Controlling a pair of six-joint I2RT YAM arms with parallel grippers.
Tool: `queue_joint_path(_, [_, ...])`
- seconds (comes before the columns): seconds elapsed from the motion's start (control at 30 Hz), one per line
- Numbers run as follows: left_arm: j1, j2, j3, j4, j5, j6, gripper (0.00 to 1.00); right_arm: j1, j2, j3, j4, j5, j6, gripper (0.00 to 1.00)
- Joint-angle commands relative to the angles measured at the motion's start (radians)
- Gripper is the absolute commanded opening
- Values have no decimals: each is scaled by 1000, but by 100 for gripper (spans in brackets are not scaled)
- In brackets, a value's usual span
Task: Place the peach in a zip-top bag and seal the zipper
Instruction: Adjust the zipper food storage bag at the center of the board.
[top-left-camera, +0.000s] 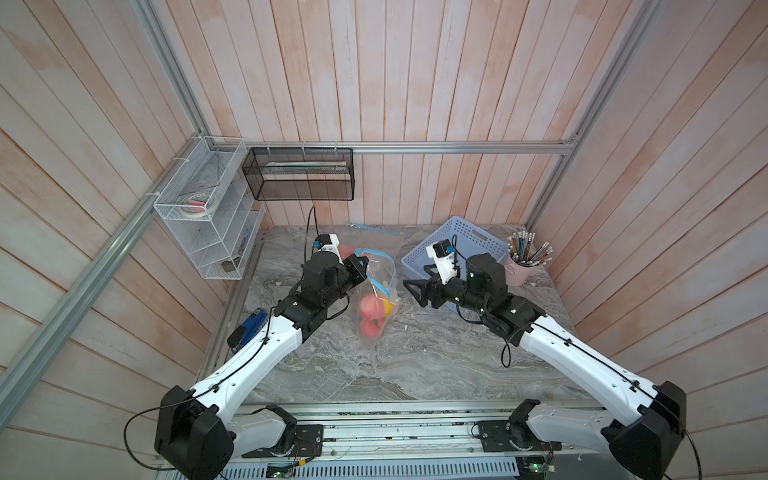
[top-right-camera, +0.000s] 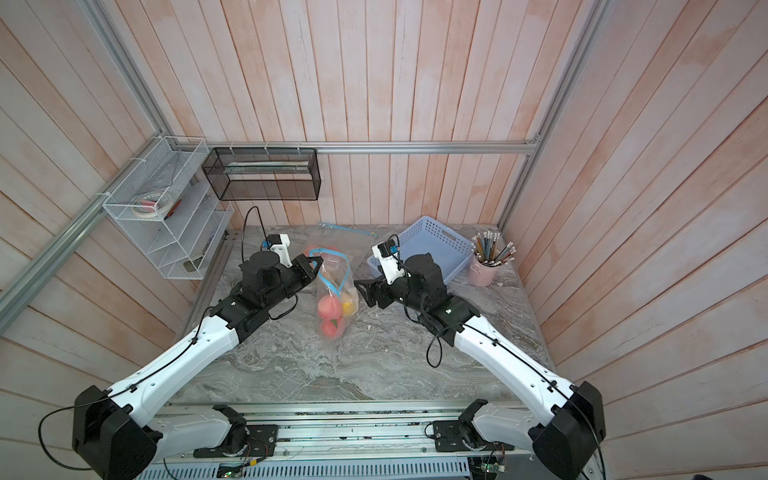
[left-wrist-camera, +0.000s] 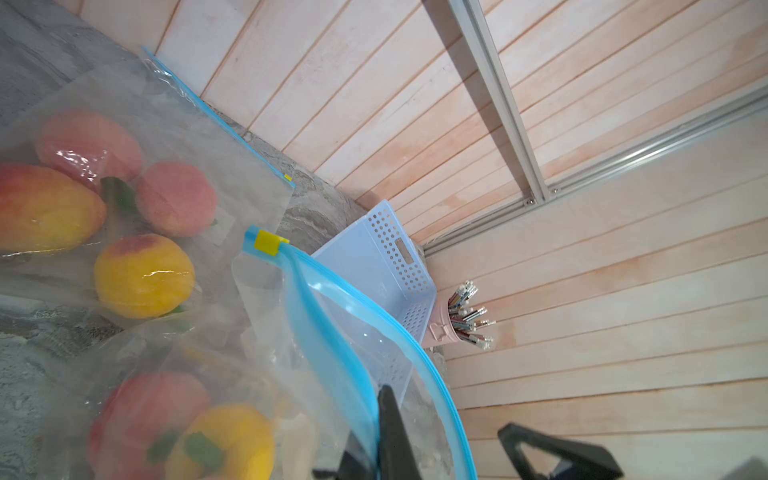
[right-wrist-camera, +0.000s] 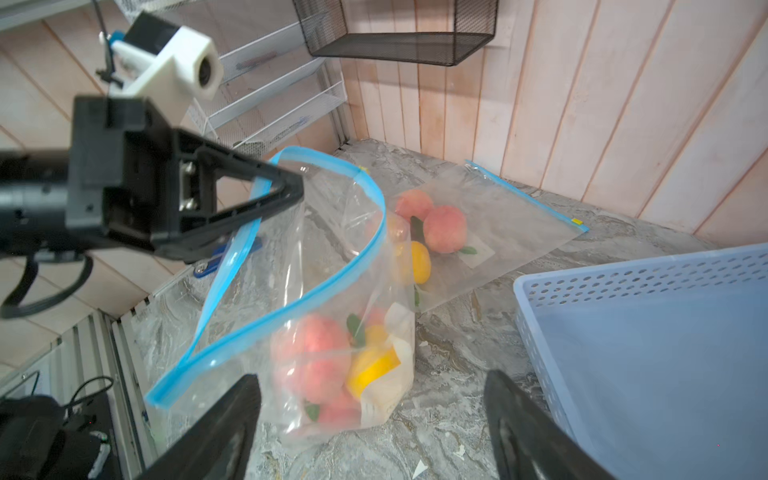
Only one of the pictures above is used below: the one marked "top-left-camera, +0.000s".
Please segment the yellow fruit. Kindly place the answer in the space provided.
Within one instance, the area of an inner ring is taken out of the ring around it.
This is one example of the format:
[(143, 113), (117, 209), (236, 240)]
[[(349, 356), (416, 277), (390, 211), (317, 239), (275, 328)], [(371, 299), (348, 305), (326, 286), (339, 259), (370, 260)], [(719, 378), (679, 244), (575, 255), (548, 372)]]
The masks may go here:
[(395, 309), (395, 305), (387, 299), (382, 299), (383, 316), (389, 317)]

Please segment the pink toy peach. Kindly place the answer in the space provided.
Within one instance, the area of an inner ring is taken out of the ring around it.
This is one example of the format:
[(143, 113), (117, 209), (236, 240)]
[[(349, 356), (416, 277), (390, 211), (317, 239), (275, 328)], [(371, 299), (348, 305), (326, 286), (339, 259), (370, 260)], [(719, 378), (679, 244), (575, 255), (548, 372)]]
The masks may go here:
[(346, 244), (340, 244), (338, 246), (338, 251), (341, 259), (345, 260), (346, 258), (354, 254), (355, 248)]

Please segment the pink peach basket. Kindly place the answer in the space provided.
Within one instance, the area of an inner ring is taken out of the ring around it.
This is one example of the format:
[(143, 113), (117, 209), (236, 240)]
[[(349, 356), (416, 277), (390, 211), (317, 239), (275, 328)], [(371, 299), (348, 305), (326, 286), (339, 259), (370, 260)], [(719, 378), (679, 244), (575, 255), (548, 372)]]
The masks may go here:
[(359, 313), (363, 320), (374, 321), (386, 317), (386, 302), (376, 294), (363, 295), (359, 301)]
[(365, 338), (377, 339), (382, 335), (383, 329), (385, 328), (385, 326), (386, 326), (385, 319), (377, 319), (377, 320), (362, 319), (359, 322), (359, 332)]

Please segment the clear zip-top bag blue zipper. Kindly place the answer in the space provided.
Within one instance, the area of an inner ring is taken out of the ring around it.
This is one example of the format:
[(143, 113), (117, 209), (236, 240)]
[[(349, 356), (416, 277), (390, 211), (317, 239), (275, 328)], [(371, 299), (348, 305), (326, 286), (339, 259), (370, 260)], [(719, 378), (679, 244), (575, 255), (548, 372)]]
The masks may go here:
[(346, 244), (355, 248), (354, 254), (392, 263), (397, 260), (398, 252), (407, 235), (404, 232), (348, 223), (335, 229), (339, 245)]

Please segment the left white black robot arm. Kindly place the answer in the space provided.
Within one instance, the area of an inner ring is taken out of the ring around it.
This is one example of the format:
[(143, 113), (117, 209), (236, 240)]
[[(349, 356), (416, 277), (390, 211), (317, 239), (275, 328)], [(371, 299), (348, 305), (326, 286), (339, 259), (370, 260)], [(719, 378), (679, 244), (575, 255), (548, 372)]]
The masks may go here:
[(314, 253), (253, 339), (190, 389), (175, 386), (163, 397), (156, 451), (187, 479), (215, 479), (231, 459), (257, 450), (291, 453), (296, 420), (286, 410), (267, 405), (236, 413), (267, 374), (329, 319), (329, 308), (366, 280), (368, 263), (366, 256)]

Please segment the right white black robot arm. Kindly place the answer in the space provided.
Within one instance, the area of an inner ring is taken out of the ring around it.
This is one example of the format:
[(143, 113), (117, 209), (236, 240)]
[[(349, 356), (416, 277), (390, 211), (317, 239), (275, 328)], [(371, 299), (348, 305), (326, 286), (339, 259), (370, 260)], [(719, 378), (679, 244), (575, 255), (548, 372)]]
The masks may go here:
[(474, 255), (461, 274), (451, 254), (435, 256), (426, 280), (404, 287), (420, 306), (450, 302), (478, 314), (506, 344), (546, 361), (598, 400), (600, 412), (523, 401), (498, 437), (503, 449), (530, 451), (553, 442), (609, 453), (640, 479), (663, 479), (687, 438), (685, 392), (670, 381), (655, 384), (592, 349), (542, 308), (509, 293), (505, 269), (491, 255)]

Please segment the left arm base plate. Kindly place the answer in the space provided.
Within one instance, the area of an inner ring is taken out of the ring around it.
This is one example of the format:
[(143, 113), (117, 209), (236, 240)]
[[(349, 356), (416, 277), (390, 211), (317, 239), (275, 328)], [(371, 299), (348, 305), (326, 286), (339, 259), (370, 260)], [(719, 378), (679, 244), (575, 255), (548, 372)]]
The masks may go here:
[(315, 458), (322, 454), (324, 426), (321, 424), (298, 425), (288, 428), (274, 447), (256, 449), (242, 455), (243, 458), (288, 457)]

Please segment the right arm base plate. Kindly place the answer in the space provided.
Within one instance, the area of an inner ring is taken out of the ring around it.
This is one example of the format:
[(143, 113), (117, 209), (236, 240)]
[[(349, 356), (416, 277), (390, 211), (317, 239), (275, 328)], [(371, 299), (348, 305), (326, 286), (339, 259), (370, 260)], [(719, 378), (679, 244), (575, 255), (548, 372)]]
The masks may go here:
[(472, 436), (481, 442), (486, 453), (553, 452), (562, 449), (561, 442), (538, 440), (524, 422), (479, 421), (473, 425), (471, 432)]

